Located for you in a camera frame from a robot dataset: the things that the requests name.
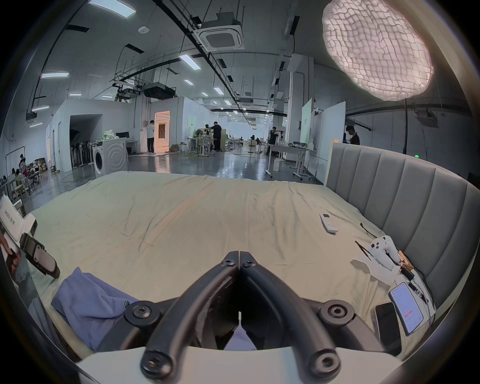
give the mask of plastic bag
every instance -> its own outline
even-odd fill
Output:
[[[113,130],[103,131],[103,140],[118,139],[119,137],[113,133]]]

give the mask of air conditioner remote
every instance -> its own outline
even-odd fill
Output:
[[[338,232],[338,227],[335,224],[335,221],[330,217],[327,213],[320,213],[320,218],[322,219],[322,223],[325,226],[325,229],[328,233],[335,233]]]

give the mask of ceiling air conditioner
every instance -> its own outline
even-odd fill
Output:
[[[233,12],[216,14],[217,20],[203,22],[193,31],[198,41],[208,52],[245,49],[240,22]]]
[[[175,90],[161,83],[151,83],[142,87],[144,95],[158,100],[170,99],[175,96]]]

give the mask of floor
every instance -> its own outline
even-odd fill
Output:
[[[273,160],[274,158],[272,157],[272,178],[265,172],[268,166],[268,157],[263,154],[249,154],[246,149],[239,149],[234,152],[213,153],[209,157],[179,154],[130,156],[128,169],[132,171],[321,184],[313,176],[310,180],[308,180],[308,177],[304,177],[300,181],[298,177],[292,174],[294,169],[291,169],[290,166],[295,164],[290,162],[281,162],[279,171],[274,172]],[[37,186],[32,195],[28,199],[23,199],[25,210],[27,213],[32,212],[58,195],[86,184],[94,178],[93,165],[76,167],[72,171],[65,173],[55,172],[52,174],[50,171],[47,171],[42,174],[40,185]],[[19,286],[20,297],[26,307],[28,307],[32,299],[37,296],[37,293],[30,278],[27,261],[24,258],[22,258],[19,264],[16,282]]]

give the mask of smartphone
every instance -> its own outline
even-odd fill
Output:
[[[395,305],[391,302],[377,305],[372,310],[372,320],[375,333],[385,347],[385,351],[390,355],[398,356],[402,351],[402,342]]]

